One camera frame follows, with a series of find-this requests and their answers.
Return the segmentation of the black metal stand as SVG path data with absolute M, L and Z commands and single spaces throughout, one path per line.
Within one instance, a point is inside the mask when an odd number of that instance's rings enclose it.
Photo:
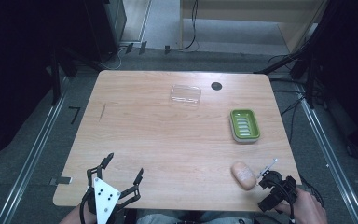
M 101 72 L 103 68 L 96 62 L 88 59 L 73 49 L 67 47 L 51 46 L 48 50 L 48 61 L 50 65 L 50 76 L 52 83 L 52 105 L 56 105 L 62 96 L 60 70 L 64 72 L 67 77 L 75 77 L 77 69 L 74 60 L 81 61 L 87 67 Z
M 347 0 L 329 0 L 322 19 L 310 39 L 307 40 L 299 50 L 284 56 L 273 65 L 256 71 L 256 73 L 268 75 L 278 68 L 295 62 L 294 67 L 290 70 L 290 77 L 299 79 L 307 73 L 305 100 L 309 107 L 313 109 L 312 94 L 314 81 L 319 70 L 318 57 L 322 55 L 323 45 L 326 44 L 337 31 L 338 18 L 342 14 L 346 2 Z

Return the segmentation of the beige soap bar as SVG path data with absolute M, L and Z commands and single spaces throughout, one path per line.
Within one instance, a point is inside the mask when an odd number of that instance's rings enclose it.
M 250 190 L 256 185 L 255 174 L 246 163 L 237 161 L 230 170 L 243 189 Z

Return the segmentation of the metal floor rail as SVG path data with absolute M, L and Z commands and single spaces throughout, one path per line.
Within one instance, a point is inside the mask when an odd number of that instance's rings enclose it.
M 7 196 L 5 204 L 0 212 L 0 224 L 10 224 L 17 207 L 21 202 L 21 198 L 26 191 L 26 188 L 30 182 L 30 179 L 34 173 L 34 169 L 39 161 L 39 158 L 45 148 L 45 144 L 48 141 L 51 130 L 59 116 L 62 105 L 67 95 L 67 90 L 70 85 L 70 78 L 64 77 L 60 90 L 61 96 L 58 98 L 55 105 L 52 105 L 48 111 L 48 115 L 44 120 L 44 123 L 33 143 L 33 146 L 23 164 L 21 171 L 14 182 L 10 192 Z
M 319 121 L 315 110 L 310 108 L 309 104 L 305 99 L 301 100 L 301 106 L 309 121 L 310 127 L 312 128 L 312 131 L 320 146 L 320 149 L 324 154 L 327 168 L 329 169 L 337 185 L 337 189 L 341 195 L 343 202 L 347 207 L 349 215 L 353 223 L 358 224 L 358 197 L 337 159 L 334 149 L 331 146 L 327 135 L 324 132 L 324 128 Z

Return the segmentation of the grey tape strip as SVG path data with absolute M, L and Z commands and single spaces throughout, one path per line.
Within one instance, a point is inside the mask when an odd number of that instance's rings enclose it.
M 58 186 L 60 184 L 69 185 L 72 182 L 72 178 L 68 176 L 60 176 L 56 178 L 51 178 L 49 184 L 52 186 Z

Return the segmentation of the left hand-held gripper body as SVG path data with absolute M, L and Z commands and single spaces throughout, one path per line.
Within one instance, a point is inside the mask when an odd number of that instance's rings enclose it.
M 89 208 L 96 215 L 98 224 L 106 224 L 114 214 L 121 192 L 98 177 L 93 177 L 93 186 L 87 188 L 80 203 L 81 224 L 85 224 L 83 208 L 86 202 L 91 202 Z

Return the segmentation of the person's right hand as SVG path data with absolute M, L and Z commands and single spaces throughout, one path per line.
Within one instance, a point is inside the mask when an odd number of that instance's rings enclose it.
M 275 209 L 293 217 L 296 224 L 328 224 L 325 209 L 313 195 L 300 188 L 295 193 L 297 198 L 292 205 L 279 203 Z

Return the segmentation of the dark cabinet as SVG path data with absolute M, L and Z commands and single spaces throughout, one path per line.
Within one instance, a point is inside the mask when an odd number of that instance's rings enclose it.
M 123 0 L 84 0 L 96 52 L 93 58 L 104 61 L 117 54 L 127 22 Z

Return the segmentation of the green soap dish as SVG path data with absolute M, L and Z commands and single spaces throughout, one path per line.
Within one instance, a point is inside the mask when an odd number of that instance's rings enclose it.
M 255 113 L 251 109 L 234 109 L 229 114 L 231 132 L 238 143 L 253 143 L 260 137 Z

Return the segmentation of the black angled floor tape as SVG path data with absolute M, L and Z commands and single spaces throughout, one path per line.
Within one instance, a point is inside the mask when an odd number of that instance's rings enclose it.
M 68 109 L 75 111 L 75 112 L 74 112 L 74 116 L 73 116 L 73 118 L 72 118 L 72 120 L 71 120 L 71 122 L 70 122 L 70 124 L 74 124 L 75 121 L 76 121 L 76 119 L 77 119 L 77 116 L 78 116 L 78 114 L 79 114 L 79 112 L 80 112 L 81 107 L 79 107 L 79 106 L 71 106 L 71 105 L 70 105 L 70 106 L 68 106 Z

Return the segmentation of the person's left hand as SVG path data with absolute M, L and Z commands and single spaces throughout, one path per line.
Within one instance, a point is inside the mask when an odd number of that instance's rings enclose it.
M 89 211 L 87 204 L 84 205 L 83 215 L 85 224 L 96 224 L 97 218 L 94 214 Z M 67 214 L 59 224 L 81 224 L 80 219 L 80 206 L 75 207 L 69 214 Z

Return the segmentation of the clear plastic lid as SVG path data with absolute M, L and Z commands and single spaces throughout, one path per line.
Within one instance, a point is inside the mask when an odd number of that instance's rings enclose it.
M 201 97 L 201 88 L 187 85 L 173 85 L 170 99 L 175 102 L 198 104 Z

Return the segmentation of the light wooden furniture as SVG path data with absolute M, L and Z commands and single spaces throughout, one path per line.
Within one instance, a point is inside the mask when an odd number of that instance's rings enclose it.
M 279 29 L 290 52 L 306 42 L 329 0 L 198 0 L 197 17 L 222 21 L 269 21 Z

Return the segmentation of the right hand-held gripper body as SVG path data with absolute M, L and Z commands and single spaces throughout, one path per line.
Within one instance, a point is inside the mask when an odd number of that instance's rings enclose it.
M 262 189 L 270 189 L 269 195 L 257 204 L 263 212 L 275 208 L 282 201 L 286 201 L 290 205 L 296 201 L 295 189 L 297 184 L 291 176 L 282 178 L 279 172 L 269 171 L 265 176 L 261 177 L 259 186 Z

